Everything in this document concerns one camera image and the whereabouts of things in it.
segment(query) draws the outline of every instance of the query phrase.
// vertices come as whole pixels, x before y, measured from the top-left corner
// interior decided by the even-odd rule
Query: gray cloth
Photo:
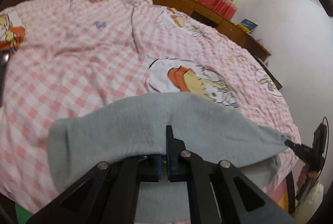
[[[64,191],[100,161],[113,163],[129,156],[165,154],[166,125],[172,125],[174,136],[182,139],[188,150],[206,161],[217,163],[228,159],[236,167],[245,167],[247,176],[259,186],[267,184],[279,168],[277,154],[287,148],[284,140],[290,139],[275,129],[256,125],[237,109],[191,93],[147,93],[128,97],[85,117],[61,119],[52,125],[47,152],[57,189]],[[255,164],[254,169],[246,167],[252,164]],[[160,190],[153,195],[155,198],[168,194],[169,200],[173,200],[176,197],[172,194],[180,193],[179,186],[169,191],[172,187],[167,183],[155,187]],[[184,184],[180,188],[186,193]],[[140,191],[137,221],[153,223],[150,219],[158,210],[150,212],[154,211],[150,206],[160,206],[160,210],[165,211],[168,198],[160,197],[159,205],[157,201],[148,205],[153,196],[147,191],[142,193]],[[154,222],[186,217],[186,213],[170,212]]]

